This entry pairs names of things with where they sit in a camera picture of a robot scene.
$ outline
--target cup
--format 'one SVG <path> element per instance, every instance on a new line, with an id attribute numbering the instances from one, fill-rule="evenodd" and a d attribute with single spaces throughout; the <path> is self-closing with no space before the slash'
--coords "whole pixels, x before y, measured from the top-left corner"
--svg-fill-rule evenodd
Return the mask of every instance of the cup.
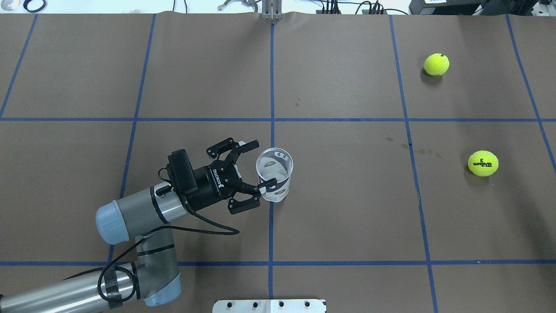
<path id="1" fill-rule="evenodd" d="M 290 154 L 280 148 L 270 148 L 264 150 L 257 158 L 255 164 L 259 182 L 265 182 L 276 178 L 276 185 L 273 187 L 261 188 L 264 200 L 280 202 L 290 191 L 291 172 L 294 170 L 294 161 Z"/>

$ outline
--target white label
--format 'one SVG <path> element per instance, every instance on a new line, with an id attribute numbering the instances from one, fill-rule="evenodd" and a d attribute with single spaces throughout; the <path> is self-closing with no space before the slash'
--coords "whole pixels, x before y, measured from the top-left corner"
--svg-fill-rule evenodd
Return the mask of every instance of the white label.
<path id="1" fill-rule="evenodd" d="M 429 14 L 433 14 L 434 9 L 436 8 L 422 8 L 421 12 L 419 13 L 419 15 L 429 15 Z"/>

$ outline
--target yellow tennis ball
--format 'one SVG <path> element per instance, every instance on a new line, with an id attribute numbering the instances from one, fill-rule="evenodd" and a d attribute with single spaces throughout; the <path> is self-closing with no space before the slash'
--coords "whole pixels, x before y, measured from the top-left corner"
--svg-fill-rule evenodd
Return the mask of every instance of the yellow tennis ball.
<path id="1" fill-rule="evenodd" d="M 430 55 L 425 60 L 425 72 L 430 76 L 440 76 L 450 67 L 450 60 L 442 53 L 435 53 Z"/>
<path id="2" fill-rule="evenodd" d="M 467 166 L 477 176 L 490 176 L 498 169 L 498 158 L 490 151 L 480 150 L 469 157 Z"/>

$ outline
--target light blue cap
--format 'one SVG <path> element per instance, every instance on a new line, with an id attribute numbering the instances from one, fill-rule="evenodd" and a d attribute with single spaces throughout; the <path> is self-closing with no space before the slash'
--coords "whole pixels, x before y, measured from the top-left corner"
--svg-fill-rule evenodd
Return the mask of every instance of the light blue cap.
<path id="1" fill-rule="evenodd" d="M 98 233 L 109 244 L 130 240 L 122 212 L 115 200 L 97 210 L 96 221 Z"/>
<path id="2" fill-rule="evenodd" d="M 145 298 L 144 300 L 147 306 L 158 306 L 174 301 L 180 296 L 180 294 L 181 281 L 180 273 L 178 273 L 176 278 L 174 278 L 168 285 L 164 286 L 164 288 L 160 289 L 157 293 Z"/>

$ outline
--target white bracket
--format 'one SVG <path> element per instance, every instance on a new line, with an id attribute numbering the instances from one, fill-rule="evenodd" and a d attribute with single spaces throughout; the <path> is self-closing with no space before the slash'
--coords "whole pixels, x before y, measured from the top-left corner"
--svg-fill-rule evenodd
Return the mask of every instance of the white bracket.
<path id="1" fill-rule="evenodd" d="M 282 0 L 262 0 L 262 19 L 279 21 L 282 19 Z"/>
<path id="2" fill-rule="evenodd" d="M 220 300 L 212 313 L 326 313 L 326 300 Z"/>

